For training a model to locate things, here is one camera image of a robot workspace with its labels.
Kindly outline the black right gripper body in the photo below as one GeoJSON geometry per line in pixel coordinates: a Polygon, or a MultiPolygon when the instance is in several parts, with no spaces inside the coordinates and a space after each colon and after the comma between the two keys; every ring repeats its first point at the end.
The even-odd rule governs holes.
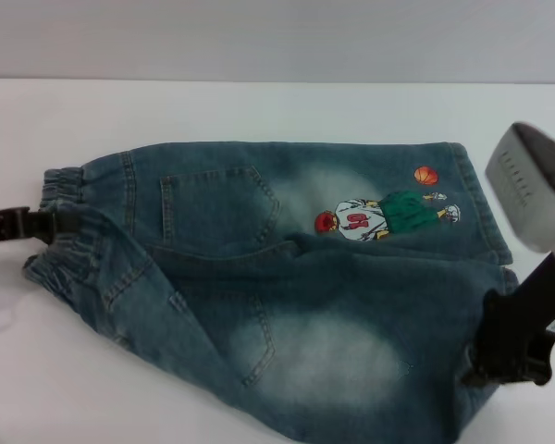
{"type": "Polygon", "coordinates": [[[548,255],[513,293],[489,291],[483,308],[474,347],[494,385],[549,383],[555,344],[555,255],[548,255]]]}

